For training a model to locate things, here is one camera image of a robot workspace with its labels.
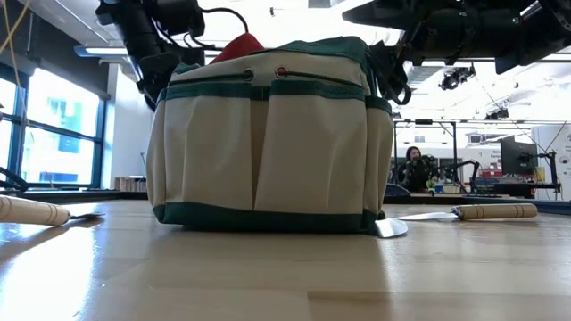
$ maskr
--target wooden table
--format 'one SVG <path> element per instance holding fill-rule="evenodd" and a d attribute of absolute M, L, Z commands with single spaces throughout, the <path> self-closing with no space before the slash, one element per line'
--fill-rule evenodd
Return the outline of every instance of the wooden table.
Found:
<path fill-rule="evenodd" d="M 0 320 L 568 320 L 571 220 L 409 222 L 397 239 L 105 220 L 0 225 Z M 385 207 L 388 216 L 449 206 Z"/>

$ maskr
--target canvas tool bag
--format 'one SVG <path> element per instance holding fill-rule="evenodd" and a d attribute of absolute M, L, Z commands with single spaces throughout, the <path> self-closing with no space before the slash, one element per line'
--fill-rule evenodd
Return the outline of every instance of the canvas tool bag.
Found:
<path fill-rule="evenodd" d="M 205 67 L 160 96 L 147 188 L 160 222 L 196 230 L 372 233 L 391 105 L 356 37 L 296 41 Z"/>

